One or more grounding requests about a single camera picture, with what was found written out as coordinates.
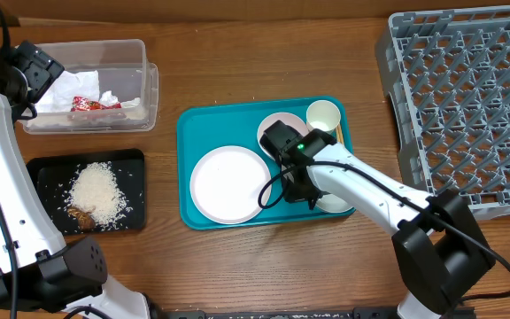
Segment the large white paper napkin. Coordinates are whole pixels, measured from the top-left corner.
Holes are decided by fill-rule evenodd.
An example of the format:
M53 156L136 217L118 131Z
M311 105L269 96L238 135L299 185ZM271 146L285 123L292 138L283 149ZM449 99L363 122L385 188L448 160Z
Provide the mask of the large white paper napkin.
M35 109L39 113L69 112L75 97L99 99L97 70L78 73L64 71L35 105Z

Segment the grey-green bowl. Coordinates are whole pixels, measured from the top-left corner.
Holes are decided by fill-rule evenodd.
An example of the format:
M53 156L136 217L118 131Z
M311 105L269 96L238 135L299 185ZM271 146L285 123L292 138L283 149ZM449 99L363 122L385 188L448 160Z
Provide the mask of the grey-green bowl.
M329 214L340 214L353 209L353 206L349 205L342 199L338 198L333 194L323 195L317 202L316 206L325 213Z

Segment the red snack wrapper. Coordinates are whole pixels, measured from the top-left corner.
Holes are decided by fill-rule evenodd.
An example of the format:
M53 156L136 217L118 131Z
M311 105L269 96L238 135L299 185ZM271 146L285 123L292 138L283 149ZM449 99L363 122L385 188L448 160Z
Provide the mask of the red snack wrapper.
M103 105L97 101L89 100L85 97L74 97L72 102L71 112L86 112L86 111L97 111L97 110L110 110L120 109L121 103L115 103L113 105Z

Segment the large white plate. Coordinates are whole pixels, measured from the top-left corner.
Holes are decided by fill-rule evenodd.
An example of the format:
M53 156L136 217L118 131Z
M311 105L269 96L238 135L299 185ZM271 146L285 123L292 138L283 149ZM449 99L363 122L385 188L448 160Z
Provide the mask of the large white plate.
M196 209L218 224L240 224L256 217L271 188L265 161L241 146L222 146L204 155L192 170L189 192Z

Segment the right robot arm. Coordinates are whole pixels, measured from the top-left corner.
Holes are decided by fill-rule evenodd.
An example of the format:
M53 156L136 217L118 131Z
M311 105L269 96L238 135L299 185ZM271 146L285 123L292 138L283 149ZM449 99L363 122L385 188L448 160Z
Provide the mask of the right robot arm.
M355 208L390 236L408 294L398 318L439 318L462 301L499 257L468 204L454 191L430 195L356 158L329 133L301 136L277 122L260 138L281 169L281 198L316 207L327 195Z

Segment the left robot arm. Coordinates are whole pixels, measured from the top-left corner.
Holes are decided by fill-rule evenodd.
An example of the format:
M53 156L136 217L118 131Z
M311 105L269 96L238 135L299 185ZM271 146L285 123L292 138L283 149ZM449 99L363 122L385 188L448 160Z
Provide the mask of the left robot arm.
M158 306L108 273L91 237L67 243L38 197L19 151L15 123L32 120L35 104L63 66L30 42L0 33L0 309L11 316L44 310L66 317L158 318Z

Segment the pink bowl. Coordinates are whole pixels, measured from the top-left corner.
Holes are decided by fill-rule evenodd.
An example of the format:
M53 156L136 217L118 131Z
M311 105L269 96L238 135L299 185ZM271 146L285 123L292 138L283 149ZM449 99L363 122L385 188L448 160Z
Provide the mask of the pink bowl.
M267 128L269 128L272 124L274 124L276 121L282 121L285 125L288 125L288 126L294 128L301 136L305 136L309 132L308 127L306 126L305 122L293 113L281 112L281 113L272 113L272 114L268 115L259 124L258 131L257 131L257 141L258 141L260 149L270 159L272 159L273 156L263 148L263 146L260 142L260 138L263 136L264 131Z

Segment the clear plastic bin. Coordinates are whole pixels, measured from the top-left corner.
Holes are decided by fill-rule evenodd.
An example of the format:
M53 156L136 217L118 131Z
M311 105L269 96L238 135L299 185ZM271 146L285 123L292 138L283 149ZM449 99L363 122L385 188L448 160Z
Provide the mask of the clear plastic bin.
M147 59L143 41L41 43L39 48L60 62L67 72L97 70L100 97L110 90L121 102L139 97L141 104L133 108L86 112L71 112L71 109L60 113L37 112L35 119L22 122L28 134L111 133L154 128L158 111L158 69Z

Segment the wooden chopstick outer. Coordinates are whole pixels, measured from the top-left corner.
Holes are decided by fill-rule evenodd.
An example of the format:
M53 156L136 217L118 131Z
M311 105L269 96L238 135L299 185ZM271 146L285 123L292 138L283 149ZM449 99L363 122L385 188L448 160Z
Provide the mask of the wooden chopstick outer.
M340 124L336 126L336 139L340 144L344 144L344 135Z

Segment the white paper cup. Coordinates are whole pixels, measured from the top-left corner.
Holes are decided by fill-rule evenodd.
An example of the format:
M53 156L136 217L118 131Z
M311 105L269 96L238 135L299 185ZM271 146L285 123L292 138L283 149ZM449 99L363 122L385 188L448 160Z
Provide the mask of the white paper cup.
M332 133L340 121L341 113L338 107L328 100L314 101L306 110L306 126L310 131L319 129Z

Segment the black tray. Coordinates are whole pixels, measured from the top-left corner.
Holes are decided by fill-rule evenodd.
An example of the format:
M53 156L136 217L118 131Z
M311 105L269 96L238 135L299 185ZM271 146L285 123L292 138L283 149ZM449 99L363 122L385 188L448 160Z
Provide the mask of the black tray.
M112 164L112 171L117 177L118 185L126 196L126 216L112 226L81 231L78 222L66 213L66 197L72 187L73 179L93 162ZM45 211L65 236L141 230L146 224L145 159L138 149L36 158L27 163L27 171Z

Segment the teal serving tray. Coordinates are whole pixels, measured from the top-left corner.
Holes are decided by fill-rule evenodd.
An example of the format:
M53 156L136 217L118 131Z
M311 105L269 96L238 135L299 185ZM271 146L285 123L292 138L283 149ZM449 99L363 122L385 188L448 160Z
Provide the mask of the teal serving tray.
M184 112L177 122L176 135L180 212L185 224L194 230L216 230L352 215L355 211L353 207L340 213L326 213L321 211L318 205L311 210L306 202L289 204L282 200L249 221L234 225L211 221L193 203L190 183L194 167L208 152L219 147L239 146L248 149L265 162L271 175L276 175L279 168L259 146L260 137L257 137L257 133L260 123L274 113L291 113L303 122L303 128L307 128L307 109L318 100L328 100L336 105L341 114L344 145L353 152L345 109L340 101L331 96L197 107Z

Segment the pile of white rice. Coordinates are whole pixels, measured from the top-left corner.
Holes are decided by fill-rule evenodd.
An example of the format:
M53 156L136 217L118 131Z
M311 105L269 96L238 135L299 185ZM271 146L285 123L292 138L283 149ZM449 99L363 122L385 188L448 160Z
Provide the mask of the pile of white rice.
M90 213L96 227L112 226L126 216L126 196L110 162L93 162L79 172L67 192L66 210L69 206Z

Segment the brown food scrap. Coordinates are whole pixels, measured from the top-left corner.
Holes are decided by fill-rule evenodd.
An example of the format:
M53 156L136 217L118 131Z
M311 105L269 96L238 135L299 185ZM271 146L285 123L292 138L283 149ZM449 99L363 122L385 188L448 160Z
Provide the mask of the brown food scrap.
M96 227L96 223L90 216L90 213L84 212L75 206L69 206L66 211L71 217L76 219L81 231L91 231Z

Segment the grey dish rack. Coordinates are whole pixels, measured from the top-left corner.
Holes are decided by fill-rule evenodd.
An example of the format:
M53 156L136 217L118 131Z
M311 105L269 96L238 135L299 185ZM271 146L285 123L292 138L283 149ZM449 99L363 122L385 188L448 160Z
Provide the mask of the grey dish rack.
M394 13L375 55L403 182L510 215L510 5Z

